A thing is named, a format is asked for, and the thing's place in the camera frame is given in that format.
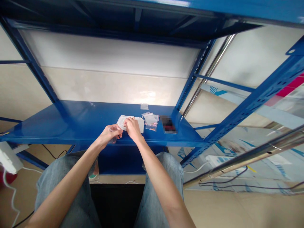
chrome pole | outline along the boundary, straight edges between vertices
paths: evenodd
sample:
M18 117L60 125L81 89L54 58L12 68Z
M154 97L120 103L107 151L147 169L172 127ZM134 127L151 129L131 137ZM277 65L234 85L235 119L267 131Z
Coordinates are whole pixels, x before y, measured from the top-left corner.
M214 72L215 68L217 67L218 63L220 62L220 60L222 59L224 53L226 52L227 48L230 46L231 42L233 41L234 37L236 36L236 34L232 34L226 37L224 43L222 44L221 48L219 49L218 53L216 54L214 60L212 61L211 65L209 66L207 72L206 72L206 77L210 77L212 75L212 73ZM197 99L197 96L200 94L201 92L201 85L203 83L206 83L207 80L203 79L200 84L198 85L194 95L191 98L191 101L189 102L189 104L187 105L184 113L183 113L183 117L186 117L186 115L188 114L191 106L193 105L193 103L195 102L195 100Z
M303 130L304 125L294 130L290 130L289 132L273 140L270 140L269 142L248 151L247 153L244 153L228 162L223 163L222 165L219 165L218 167L214 168L209 172L203 173L187 181L186 183L184 183L184 188L188 188L192 185L195 185L200 181L205 182L224 173L228 173L240 167L249 165L253 162L262 160L285 150L299 146L304 143Z

person's right hand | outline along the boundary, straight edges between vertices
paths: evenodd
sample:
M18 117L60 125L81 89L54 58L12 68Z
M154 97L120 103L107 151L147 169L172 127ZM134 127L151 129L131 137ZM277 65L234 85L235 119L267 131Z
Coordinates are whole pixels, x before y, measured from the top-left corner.
M127 118L124 121L124 126L127 127L127 133L135 143L143 137L140 133L138 121L134 117Z

jeans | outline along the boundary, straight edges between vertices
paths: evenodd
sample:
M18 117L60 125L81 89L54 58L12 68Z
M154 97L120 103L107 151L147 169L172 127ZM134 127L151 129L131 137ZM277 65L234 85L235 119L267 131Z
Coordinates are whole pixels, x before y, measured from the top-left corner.
M84 152L85 151L79 151L61 157L55 160L42 173L37 182L38 194L35 203L35 210L38 209L46 197L65 177ZM161 152L156 156L168 172L181 196L184 198L182 166L169 153ZM91 167L88 177L93 174L94 168L95 163ZM88 178L83 182L60 227L101 227L94 202L91 198ZM148 174L146 174L146 184L134 227L169 227L168 221Z

white cable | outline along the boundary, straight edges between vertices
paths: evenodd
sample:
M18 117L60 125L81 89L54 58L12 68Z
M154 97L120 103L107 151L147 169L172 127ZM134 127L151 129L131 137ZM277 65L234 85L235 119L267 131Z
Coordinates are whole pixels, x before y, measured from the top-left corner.
M130 182L132 182L132 183L134 183L134 184L139 184L139 183L136 183L136 182L134 182L134 181L128 181L128 182L125 183L125 184L128 184L128 183L130 183Z
M30 168L25 168L25 167L22 167L23 169L27 169L27 170L32 170L32 171L36 171L36 172L38 172L38 173L41 173L42 174L42 172L41 171L39 171L39 170L36 170L36 169L30 169Z
M195 171L193 171L193 172L187 172L187 171L184 171L184 173L196 173L197 171L199 171L201 168L203 168L206 164L209 164L210 162L208 161L208 162L206 162L206 163L204 163L204 164L202 164L202 166L201 167L199 167L197 170L195 170Z
M7 171L6 171L6 169L4 169L4 171L3 171L3 183L5 184L6 187L8 187L8 188L14 190L14 193L13 193L13 196L12 196L12 200L11 200L11 202L10 202L10 205L11 205L12 209L13 209L15 212L17 212L16 218L15 218L14 223L13 223L13 225L12 225L12 227L14 227L15 224L16 224L16 222L17 222L18 216L19 216L19 214L20 214L20 211L19 211L18 209L16 209L15 206L14 206L14 199L15 199L15 195L16 195L17 189L14 188L14 187L12 187L12 186L10 186L10 185L7 183L7 181L6 181L6 173L7 173Z

person's left hand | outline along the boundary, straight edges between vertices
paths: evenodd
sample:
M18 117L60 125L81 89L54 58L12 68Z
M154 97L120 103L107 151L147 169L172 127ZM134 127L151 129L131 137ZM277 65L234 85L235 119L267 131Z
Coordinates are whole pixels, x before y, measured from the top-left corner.
M118 130L114 132L110 132L109 127L116 127ZM117 139L120 139L122 135L123 135L123 130L117 124L108 125L102 131L100 136L98 136L95 142L101 146L101 149L104 149L112 138L117 137Z

